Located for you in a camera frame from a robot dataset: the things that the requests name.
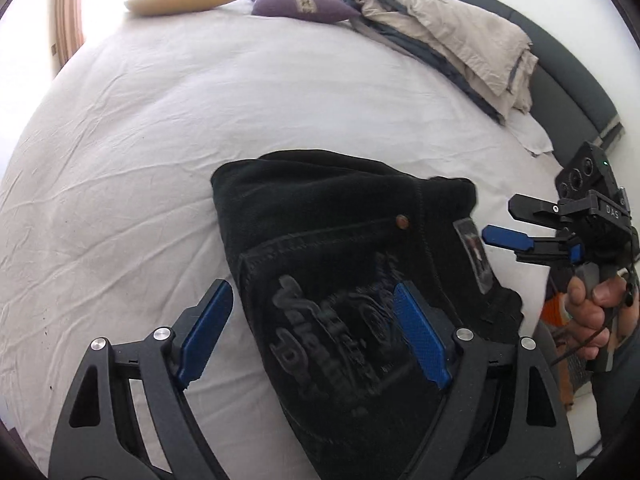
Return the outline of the grey sleeved right forearm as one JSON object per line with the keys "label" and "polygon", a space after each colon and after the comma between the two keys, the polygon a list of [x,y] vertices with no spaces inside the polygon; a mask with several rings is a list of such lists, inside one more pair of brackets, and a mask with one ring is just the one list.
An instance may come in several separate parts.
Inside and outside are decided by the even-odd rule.
{"label": "grey sleeved right forearm", "polygon": [[591,385],[602,444],[607,446],[622,426],[639,392],[639,327],[615,351],[612,370],[594,372]]}

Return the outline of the person's right hand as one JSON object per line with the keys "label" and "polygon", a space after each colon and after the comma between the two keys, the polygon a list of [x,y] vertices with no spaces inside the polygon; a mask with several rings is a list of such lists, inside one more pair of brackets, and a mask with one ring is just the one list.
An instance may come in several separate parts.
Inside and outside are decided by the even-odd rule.
{"label": "person's right hand", "polygon": [[639,293],[636,292],[634,303],[630,307],[622,307],[618,312],[617,328],[613,335],[608,328],[600,330],[605,322],[605,310],[618,307],[626,298],[626,286],[626,281],[616,276],[600,283],[588,295],[584,282],[578,276],[568,283],[564,299],[565,310],[570,315],[566,340],[570,348],[577,348],[581,358],[594,360],[599,350],[605,348],[611,339],[620,346],[638,326]]}

